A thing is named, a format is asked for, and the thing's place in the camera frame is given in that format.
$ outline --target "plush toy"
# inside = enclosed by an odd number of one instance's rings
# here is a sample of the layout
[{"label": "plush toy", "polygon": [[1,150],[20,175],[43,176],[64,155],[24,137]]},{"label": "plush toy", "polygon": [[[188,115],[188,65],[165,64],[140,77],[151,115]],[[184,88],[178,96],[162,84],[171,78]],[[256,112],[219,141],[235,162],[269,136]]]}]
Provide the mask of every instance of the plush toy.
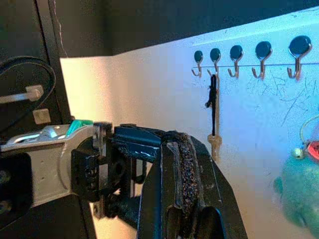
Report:
[{"label": "plush toy", "polygon": [[286,161],[281,177],[274,182],[275,191],[281,194],[286,218],[300,227],[308,227],[319,239],[319,141],[304,141]]}]

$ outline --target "black cable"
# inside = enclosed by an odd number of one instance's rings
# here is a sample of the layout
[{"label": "black cable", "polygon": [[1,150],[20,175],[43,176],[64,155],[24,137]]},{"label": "black cable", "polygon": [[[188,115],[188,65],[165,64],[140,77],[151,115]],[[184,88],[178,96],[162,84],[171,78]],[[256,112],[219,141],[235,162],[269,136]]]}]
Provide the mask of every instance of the black cable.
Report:
[{"label": "black cable", "polygon": [[33,64],[33,65],[38,65],[44,68],[47,71],[47,73],[50,75],[50,80],[53,82],[53,85],[50,91],[46,95],[43,94],[43,96],[41,97],[43,100],[41,100],[36,106],[30,107],[20,117],[10,122],[6,128],[0,130],[0,133],[7,130],[9,127],[15,125],[18,121],[24,118],[28,113],[37,109],[41,104],[43,104],[46,101],[46,99],[51,95],[51,93],[53,92],[55,88],[56,79],[55,79],[55,73],[52,67],[49,66],[45,61],[33,56],[18,56],[18,57],[9,58],[8,60],[0,64],[0,76],[4,74],[6,71],[8,71],[9,69],[19,65],[23,65],[23,64]]},{"label": "black cable", "polygon": [[210,78],[210,91],[209,91],[209,99],[205,104],[207,108],[212,107],[211,116],[212,116],[212,135],[215,136],[215,115],[216,115],[216,98],[217,98],[217,78],[216,75],[212,75]]}]

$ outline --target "white wall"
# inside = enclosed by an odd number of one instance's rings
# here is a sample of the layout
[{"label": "white wall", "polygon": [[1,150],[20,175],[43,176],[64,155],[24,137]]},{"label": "white wall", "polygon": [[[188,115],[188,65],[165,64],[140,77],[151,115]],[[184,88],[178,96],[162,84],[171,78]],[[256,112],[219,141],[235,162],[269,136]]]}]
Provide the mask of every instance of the white wall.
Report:
[{"label": "white wall", "polygon": [[[61,65],[71,113],[77,119],[132,122],[145,127],[185,131],[207,145],[211,132],[208,99],[209,75],[194,77],[195,50],[204,53],[203,66],[211,67],[209,51],[221,50],[219,167],[232,185],[251,239],[311,239],[308,230],[283,217],[272,189],[290,151],[301,144],[302,123],[318,113],[319,8],[312,8],[243,26],[127,52],[113,57],[66,58]],[[288,53],[290,41],[308,35],[313,50],[301,79],[287,76],[294,70]],[[266,78],[252,76],[259,62],[255,46],[268,40],[273,55],[266,61]],[[230,78],[227,66],[232,45],[240,44],[239,79]],[[117,220],[95,222],[98,238],[134,238],[135,232]]]}]

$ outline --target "red tag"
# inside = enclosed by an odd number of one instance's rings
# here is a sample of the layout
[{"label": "red tag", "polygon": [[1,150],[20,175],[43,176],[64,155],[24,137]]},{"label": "red tag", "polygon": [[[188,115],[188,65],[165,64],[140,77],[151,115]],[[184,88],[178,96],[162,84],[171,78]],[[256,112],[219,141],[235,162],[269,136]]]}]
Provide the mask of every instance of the red tag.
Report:
[{"label": "red tag", "polygon": [[307,150],[314,159],[319,161],[319,141],[311,142]]}]

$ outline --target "hook rack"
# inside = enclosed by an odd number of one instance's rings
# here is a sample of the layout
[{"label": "hook rack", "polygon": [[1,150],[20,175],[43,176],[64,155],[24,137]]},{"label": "hook rack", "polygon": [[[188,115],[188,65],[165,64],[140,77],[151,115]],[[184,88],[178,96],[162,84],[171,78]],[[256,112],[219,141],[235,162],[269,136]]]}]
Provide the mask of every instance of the hook rack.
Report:
[{"label": "hook rack", "polygon": [[311,40],[307,36],[297,36],[289,45],[289,52],[295,58],[295,73],[292,74],[292,70],[287,67],[287,73],[289,78],[296,78],[299,80],[301,75],[301,58],[306,56],[312,49]]},{"label": "hook rack", "polygon": [[210,72],[210,70],[207,70],[207,72],[209,73],[209,75],[212,77],[213,75],[216,75],[216,78],[219,79],[218,74],[219,74],[219,69],[217,66],[218,61],[220,60],[221,54],[220,54],[220,50],[218,48],[214,48],[210,51],[210,59],[212,60],[212,62],[214,63],[214,67],[215,67],[215,74],[212,74]]},{"label": "hook rack", "polygon": [[262,80],[265,78],[265,61],[270,57],[273,52],[271,48],[271,44],[268,41],[259,42],[255,49],[256,56],[260,60],[260,74],[257,76],[256,69],[253,67],[251,70],[253,71],[253,75],[255,78],[261,78]]},{"label": "hook rack", "polygon": [[198,67],[198,74],[195,73],[195,71],[192,69],[192,73],[194,76],[199,76],[201,77],[201,66],[200,63],[203,61],[203,53],[201,51],[196,51],[194,54],[194,59],[197,63],[197,67]]},{"label": "hook rack", "polygon": [[228,69],[228,73],[230,77],[239,77],[239,66],[238,62],[243,57],[244,52],[243,48],[240,45],[235,45],[230,49],[230,58],[233,62],[235,62],[235,74],[233,75],[231,69]]}]

